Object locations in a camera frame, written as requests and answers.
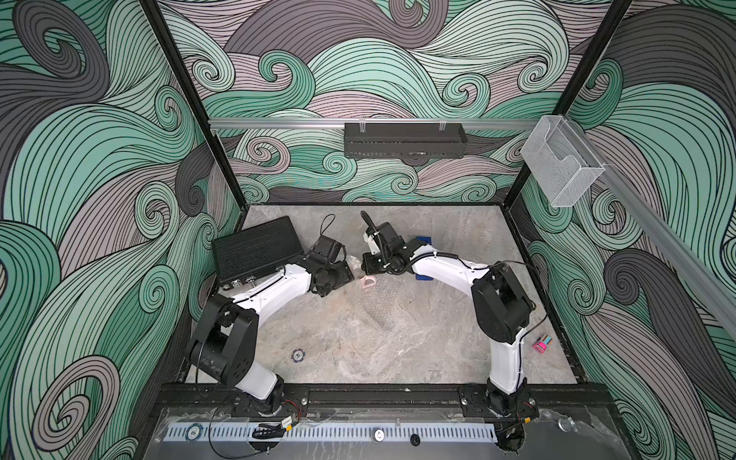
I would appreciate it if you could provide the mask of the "black wall tray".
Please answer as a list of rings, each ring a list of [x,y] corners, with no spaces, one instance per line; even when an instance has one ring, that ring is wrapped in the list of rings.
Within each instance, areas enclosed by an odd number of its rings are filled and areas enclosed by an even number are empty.
[[[467,147],[458,123],[349,123],[343,136],[343,153],[352,159],[454,159]]]

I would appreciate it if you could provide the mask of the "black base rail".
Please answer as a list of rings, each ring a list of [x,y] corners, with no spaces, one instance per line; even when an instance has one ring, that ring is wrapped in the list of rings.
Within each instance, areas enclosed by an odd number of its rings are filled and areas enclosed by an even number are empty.
[[[297,413],[301,416],[339,409],[440,409],[464,417],[509,419],[529,417],[543,408],[610,406],[603,384],[527,383],[519,396],[494,393],[486,383],[286,383],[277,397],[260,401],[235,389],[205,384],[201,389],[169,383],[160,390],[155,409],[232,408],[238,416]]]

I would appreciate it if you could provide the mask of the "pink ceramic mug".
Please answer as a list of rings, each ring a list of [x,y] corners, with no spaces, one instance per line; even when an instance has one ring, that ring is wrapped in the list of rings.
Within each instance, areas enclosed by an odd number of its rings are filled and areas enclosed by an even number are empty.
[[[360,286],[363,289],[369,289],[377,285],[377,279],[374,276],[363,276],[360,278]]]

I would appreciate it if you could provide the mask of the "clear acrylic wall holder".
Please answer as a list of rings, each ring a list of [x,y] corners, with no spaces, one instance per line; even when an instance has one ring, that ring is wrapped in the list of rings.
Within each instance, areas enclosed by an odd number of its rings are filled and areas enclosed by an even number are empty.
[[[605,171],[584,130],[562,115],[542,116],[521,156],[554,208],[573,207]]]

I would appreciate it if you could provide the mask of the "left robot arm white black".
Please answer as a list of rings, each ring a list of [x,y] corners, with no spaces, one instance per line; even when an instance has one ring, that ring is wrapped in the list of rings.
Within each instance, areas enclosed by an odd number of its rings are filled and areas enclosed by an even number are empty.
[[[279,376],[255,360],[260,327],[287,303],[305,294],[325,297],[354,281],[345,261],[286,264],[264,282],[228,297],[210,297],[187,344],[186,356],[197,373],[251,398],[275,404]]]

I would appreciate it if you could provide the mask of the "pink small box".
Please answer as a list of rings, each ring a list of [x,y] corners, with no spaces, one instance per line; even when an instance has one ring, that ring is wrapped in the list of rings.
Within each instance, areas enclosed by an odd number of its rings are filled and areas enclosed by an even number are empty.
[[[539,353],[539,354],[545,354],[546,351],[549,349],[550,344],[553,341],[553,337],[550,337],[550,335],[545,335],[544,337],[541,337],[533,344],[533,349]]]

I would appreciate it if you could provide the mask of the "black ribbed case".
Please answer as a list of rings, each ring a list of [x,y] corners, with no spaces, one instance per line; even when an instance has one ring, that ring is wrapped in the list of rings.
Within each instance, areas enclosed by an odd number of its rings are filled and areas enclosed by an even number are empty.
[[[288,216],[212,242],[218,286],[224,291],[270,275],[304,253]]]

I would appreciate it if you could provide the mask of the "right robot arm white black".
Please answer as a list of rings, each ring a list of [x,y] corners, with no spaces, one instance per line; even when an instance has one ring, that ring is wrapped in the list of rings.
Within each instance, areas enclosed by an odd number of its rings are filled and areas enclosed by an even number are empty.
[[[410,272],[467,295],[478,327],[491,341],[491,389],[507,397],[519,395],[525,384],[522,345],[535,306],[508,264],[473,263],[415,240],[395,251],[371,245],[361,268],[368,275]]]

